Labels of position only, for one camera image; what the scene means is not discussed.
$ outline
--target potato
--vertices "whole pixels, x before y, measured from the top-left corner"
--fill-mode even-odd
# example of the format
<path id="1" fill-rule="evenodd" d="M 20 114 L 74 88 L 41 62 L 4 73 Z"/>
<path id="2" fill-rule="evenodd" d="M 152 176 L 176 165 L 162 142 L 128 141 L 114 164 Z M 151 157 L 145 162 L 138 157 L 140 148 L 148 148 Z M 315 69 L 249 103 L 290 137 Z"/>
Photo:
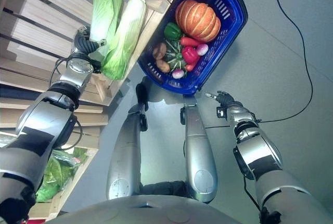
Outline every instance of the potato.
<path id="1" fill-rule="evenodd" d="M 155 46 L 154 50 L 152 51 L 152 56 L 156 60 L 162 59 L 165 54 L 167 53 L 167 46 L 165 43 L 159 43 Z"/>
<path id="2" fill-rule="evenodd" d="M 169 73 L 170 72 L 170 65 L 161 59 L 156 60 L 156 66 L 163 72 Z"/>

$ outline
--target radish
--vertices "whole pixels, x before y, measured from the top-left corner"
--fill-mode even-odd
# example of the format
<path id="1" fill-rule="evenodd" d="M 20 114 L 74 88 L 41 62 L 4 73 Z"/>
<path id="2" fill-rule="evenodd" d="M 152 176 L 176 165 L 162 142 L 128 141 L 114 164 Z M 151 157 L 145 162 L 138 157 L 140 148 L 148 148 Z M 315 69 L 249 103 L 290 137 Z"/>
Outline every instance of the radish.
<path id="1" fill-rule="evenodd" d="M 180 79 L 184 76 L 185 72 L 182 70 L 182 69 L 175 69 L 173 72 L 172 72 L 172 77 L 174 79 Z"/>
<path id="2" fill-rule="evenodd" d="M 197 53 L 199 56 L 204 56 L 208 51 L 208 45 L 200 44 L 197 46 Z"/>

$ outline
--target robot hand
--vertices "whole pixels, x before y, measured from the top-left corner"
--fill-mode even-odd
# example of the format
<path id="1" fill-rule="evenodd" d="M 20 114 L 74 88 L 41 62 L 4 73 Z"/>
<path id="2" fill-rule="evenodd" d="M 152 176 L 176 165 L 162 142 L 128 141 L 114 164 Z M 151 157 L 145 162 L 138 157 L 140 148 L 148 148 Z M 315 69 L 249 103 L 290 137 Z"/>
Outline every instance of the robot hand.
<path id="1" fill-rule="evenodd" d="M 22 114 L 16 140 L 0 149 L 0 217 L 7 223 L 28 218 L 49 156 L 67 142 L 79 98 L 92 73 L 100 71 L 100 62 L 88 53 L 105 42 L 91 42 L 88 35 L 88 27 L 76 32 L 66 71 Z"/>
<path id="2" fill-rule="evenodd" d="M 226 92 L 206 96 L 220 103 L 236 137 L 234 155 L 241 173 L 255 180 L 261 224 L 333 223 L 331 215 L 296 178 L 283 170 L 281 154 L 259 128 L 255 115 Z"/>

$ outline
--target green bell pepper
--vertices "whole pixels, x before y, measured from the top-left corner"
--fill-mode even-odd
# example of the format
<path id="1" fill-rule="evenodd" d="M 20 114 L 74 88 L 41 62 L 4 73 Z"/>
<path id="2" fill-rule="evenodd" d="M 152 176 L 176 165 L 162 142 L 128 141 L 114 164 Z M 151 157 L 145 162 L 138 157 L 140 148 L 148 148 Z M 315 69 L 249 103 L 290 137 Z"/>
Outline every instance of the green bell pepper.
<path id="1" fill-rule="evenodd" d="M 173 22 L 169 22 L 164 28 L 164 37 L 169 41 L 178 41 L 182 36 L 182 31 Z"/>

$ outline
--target black wire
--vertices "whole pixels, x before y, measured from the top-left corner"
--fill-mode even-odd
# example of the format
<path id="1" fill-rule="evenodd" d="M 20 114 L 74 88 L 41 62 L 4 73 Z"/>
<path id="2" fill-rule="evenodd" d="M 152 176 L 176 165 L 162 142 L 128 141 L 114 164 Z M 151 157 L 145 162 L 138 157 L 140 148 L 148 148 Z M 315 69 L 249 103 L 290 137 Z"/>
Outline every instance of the black wire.
<path id="1" fill-rule="evenodd" d="M 250 199 L 253 201 L 254 205 L 260 211 L 260 207 L 259 207 L 258 203 L 255 201 L 255 199 L 252 197 L 252 195 L 250 194 L 250 192 L 246 188 L 246 178 L 245 178 L 245 176 L 243 176 L 243 179 L 244 179 L 244 191 L 245 191 L 245 193 L 250 197 Z"/>
<path id="2" fill-rule="evenodd" d="M 78 140 L 70 147 L 66 147 L 66 148 L 56 148 L 56 150 L 60 150 L 60 151 L 66 151 L 66 150 L 70 150 L 71 148 L 74 148 L 80 141 L 81 141 L 81 138 L 82 138 L 82 135 L 83 135 L 83 130 L 82 130 L 82 126 L 81 124 L 79 123 L 78 120 L 76 120 L 79 128 L 80 128 L 80 136 L 78 138 Z"/>
<path id="3" fill-rule="evenodd" d="M 53 77 L 55 71 L 58 70 L 59 65 L 60 65 L 63 61 L 69 61 L 70 59 L 72 59 L 72 58 L 70 58 L 69 60 L 67 60 L 68 58 L 60 58 L 60 59 L 56 60 L 56 63 L 55 63 L 55 65 L 54 65 L 54 68 L 53 68 L 53 70 L 52 70 L 52 72 L 51 72 L 50 79 L 49 79 L 49 81 L 48 81 L 48 86 L 49 86 L 49 87 L 51 87 L 51 84 L 52 84 L 52 77 Z"/>
<path id="4" fill-rule="evenodd" d="M 260 121 L 260 123 L 265 123 L 265 122 L 276 122 L 276 121 L 283 121 L 283 120 L 287 120 L 287 119 L 290 119 L 292 117 L 295 117 L 297 115 L 299 115 L 300 113 L 302 113 L 307 107 L 308 105 L 310 104 L 311 100 L 312 100 L 312 96 L 313 96 L 313 84 L 312 84 L 312 80 L 311 80 L 311 77 L 310 77 L 310 74 L 309 74 L 309 71 L 308 71 L 308 64 L 307 64 L 307 61 L 306 61 L 306 54 L 305 54 L 305 43 L 304 43 L 304 38 L 303 38 L 303 34 L 301 32 L 301 30 L 298 28 L 298 26 L 296 25 L 296 23 L 294 23 L 293 20 L 290 19 L 290 17 L 288 17 L 288 15 L 285 13 L 285 11 L 282 9 L 281 7 L 281 3 L 279 0 L 276 0 L 277 1 L 277 4 L 281 10 L 281 12 L 285 15 L 285 17 L 295 26 L 295 28 L 298 30 L 298 32 L 300 33 L 301 35 L 301 39 L 302 39 L 302 44 L 303 44 L 303 55 L 304 55 L 304 62 L 305 62 L 305 70 L 306 70 L 306 74 L 308 76 L 308 79 L 309 79 L 309 82 L 310 82 L 310 86 L 311 86 L 311 96 L 310 96 L 310 99 L 308 101 L 308 103 L 306 104 L 306 106 L 300 110 L 299 112 L 297 112 L 296 114 L 292 115 L 292 116 L 289 116 L 289 117 L 285 117 L 285 118 L 282 118 L 282 119 L 277 119 L 277 120 L 270 120 L 270 121 Z"/>
<path id="5" fill-rule="evenodd" d="M 212 126 L 212 127 L 205 127 L 205 129 L 227 128 L 227 127 L 230 127 L 230 125 L 226 125 L 226 126 Z"/>

